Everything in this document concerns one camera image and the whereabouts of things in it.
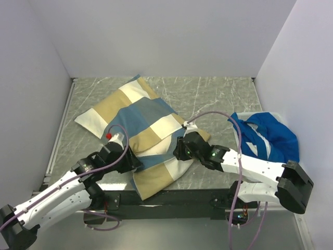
blue and white cloth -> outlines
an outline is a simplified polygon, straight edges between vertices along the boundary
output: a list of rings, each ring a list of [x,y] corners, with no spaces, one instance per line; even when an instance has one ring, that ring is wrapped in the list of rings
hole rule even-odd
[[[287,163],[289,160],[299,162],[296,135],[277,121],[271,113],[256,113],[246,121],[238,119],[236,113],[233,113],[231,117],[235,119],[241,130],[243,154],[276,163]]]

robotic arm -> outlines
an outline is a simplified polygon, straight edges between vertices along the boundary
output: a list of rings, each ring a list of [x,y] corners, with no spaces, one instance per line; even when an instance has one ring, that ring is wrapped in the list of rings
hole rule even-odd
[[[239,173],[236,151],[224,146],[209,145],[199,135],[194,123],[185,123],[185,127],[186,132],[183,137],[177,139],[177,147],[174,150],[174,156],[178,160],[197,159],[208,169]],[[124,152],[122,139],[122,134],[114,135],[100,152],[94,152],[79,160],[59,181],[32,199],[14,208],[9,205],[1,208],[1,234],[10,249],[27,249],[37,239],[37,232],[46,230],[76,211],[101,207],[104,202],[104,192],[96,182],[111,171],[124,173],[142,165],[130,148],[121,161],[112,168],[87,174],[68,183],[67,181],[115,162]],[[242,165],[242,174],[256,181],[256,183],[242,182],[238,193],[238,198],[242,202],[275,202],[294,213],[305,213],[313,182],[298,163],[293,161],[287,164],[275,163],[243,155]],[[33,208],[27,209],[52,190],[55,191],[51,195]],[[21,211],[24,213],[3,227]]]

wire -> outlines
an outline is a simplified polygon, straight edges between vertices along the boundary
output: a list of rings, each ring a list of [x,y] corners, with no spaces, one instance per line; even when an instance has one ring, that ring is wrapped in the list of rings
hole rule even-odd
[[[88,172],[85,172],[85,173],[81,173],[81,174],[78,174],[77,176],[74,176],[70,179],[68,179],[67,181],[64,181],[62,184],[59,185],[60,188],[64,187],[66,184],[68,184],[69,182],[77,179],[77,178],[80,178],[80,177],[83,177],[83,176],[86,176],[88,174],[92,174],[92,173],[97,173],[97,172],[100,172],[100,171],[104,171],[108,168],[111,168],[113,167],[115,164],[117,164],[118,162],[121,161],[121,159],[125,156],[128,148],[129,148],[129,135],[127,133],[127,131],[125,130],[125,128],[123,126],[121,126],[120,124],[116,124],[116,125],[112,125],[110,128],[109,128],[109,131],[111,130],[111,128],[113,128],[114,126],[117,126],[117,127],[120,127],[125,135],[126,135],[126,146],[125,146],[125,149],[124,149],[124,152],[121,154],[121,156],[115,160],[114,162],[110,163],[109,165],[106,165],[102,168],[98,168],[98,169],[94,169],[94,170],[91,170],[91,171],[88,171]],[[54,194],[57,190],[59,190],[59,187],[55,187],[54,189],[52,189],[50,192],[48,192],[47,194],[45,194],[44,196],[42,196],[41,198],[39,198],[38,200],[36,200],[34,203],[32,203],[31,205],[29,205],[27,207],[27,210],[30,210],[32,209],[34,206],[36,206],[37,204],[39,204],[40,202],[42,202],[43,200],[45,200],[46,198],[48,198],[50,195]],[[24,211],[22,210],[21,212],[17,213],[16,215],[14,215],[13,217],[11,217],[9,220],[7,220],[1,227],[0,227],[0,232],[2,232],[2,230],[8,226],[12,221],[14,221],[15,219],[17,219],[18,217],[20,217],[21,215],[24,214]]]
[[[112,228],[106,228],[106,229],[103,229],[103,228],[94,228],[94,227],[86,224],[86,226],[88,228],[91,228],[92,230],[101,231],[101,232],[107,232],[107,231],[112,231],[112,230],[118,228],[119,225],[120,225],[120,220],[117,217],[115,217],[115,216],[106,215],[106,214],[100,214],[98,212],[93,212],[93,211],[89,211],[89,210],[86,210],[86,209],[84,209],[82,211],[84,211],[87,214],[96,215],[96,216],[100,216],[100,217],[104,217],[104,218],[109,218],[109,219],[112,219],[112,220],[114,220],[114,221],[117,222],[117,225],[115,225],[114,227],[112,227]]]
[[[229,223],[228,223],[228,236],[229,236],[229,249],[230,250],[233,250],[233,237],[232,237],[232,218],[233,218],[233,215],[234,215],[234,210],[235,210],[235,206],[236,206],[236,201],[237,201],[237,196],[238,196],[238,193],[239,193],[239,189],[240,189],[240,185],[241,185],[241,181],[242,181],[242,164],[241,164],[241,130],[240,130],[240,127],[239,125],[237,124],[237,122],[235,121],[234,118],[232,118],[230,115],[224,113],[224,112],[221,112],[221,111],[207,111],[207,112],[203,112],[203,113],[200,113],[192,118],[190,118],[187,122],[192,122],[194,121],[195,119],[203,116],[203,115],[207,115],[207,114],[220,114],[220,115],[223,115],[223,116],[226,116],[227,118],[229,118],[233,124],[235,125],[236,129],[237,129],[237,134],[238,134],[238,148],[237,148],[237,153],[238,153],[238,163],[239,163],[239,178],[238,178],[238,183],[237,183],[237,187],[236,187],[236,192],[235,192],[235,196],[234,196],[234,199],[233,199],[233,202],[232,202],[232,205],[231,205],[231,209],[230,209],[230,215],[229,215],[229,218],[231,218],[231,220],[229,219]],[[252,243],[250,244],[250,248],[252,247],[252,245],[254,244],[255,240],[257,239],[258,235],[259,235],[259,232],[261,230],[261,226],[262,226],[262,222],[260,223],[259,225],[259,228],[258,228],[258,231],[257,231],[257,234],[255,235]]]

white wall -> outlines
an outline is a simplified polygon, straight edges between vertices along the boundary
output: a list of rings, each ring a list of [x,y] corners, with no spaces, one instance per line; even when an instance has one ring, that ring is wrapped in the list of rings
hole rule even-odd
[[[2,207],[25,201],[41,185],[70,78],[26,0],[0,1],[0,31]]]
[[[298,0],[256,85],[264,110],[280,112],[297,134],[315,187],[306,218],[316,249],[332,249],[333,1]]]
[[[29,0],[72,77],[255,77],[296,0]]]

tan stripe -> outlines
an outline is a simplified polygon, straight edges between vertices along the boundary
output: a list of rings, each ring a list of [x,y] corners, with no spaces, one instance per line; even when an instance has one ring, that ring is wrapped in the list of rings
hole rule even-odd
[[[174,182],[164,163],[134,173],[133,179],[142,200],[153,196]]]
[[[130,138],[130,147],[134,154],[139,154],[147,149],[150,149],[161,141],[161,138],[155,134],[151,127],[149,127]]]
[[[132,102],[121,90],[114,93],[96,104],[93,109],[106,121],[110,123],[121,108],[128,107]]]
[[[177,114],[174,114],[174,113],[172,113],[172,116],[173,116],[173,118],[175,118],[175,120],[176,120],[177,122],[179,122],[180,124],[184,124],[184,121],[185,121],[185,120],[184,120],[181,116],[179,116],[179,115],[177,115]],[[206,131],[204,131],[204,130],[202,130],[202,129],[199,129],[198,133],[201,135],[201,137],[202,137],[205,141],[208,141],[208,140],[210,139],[210,134],[207,133]]]
[[[142,89],[148,93],[150,99],[153,100],[153,99],[159,98],[159,96],[154,92],[154,90],[152,90],[151,87],[146,83],[145,79],[143,79],[142,77],[139,77],[137,79],[137,82],[140,84]]]

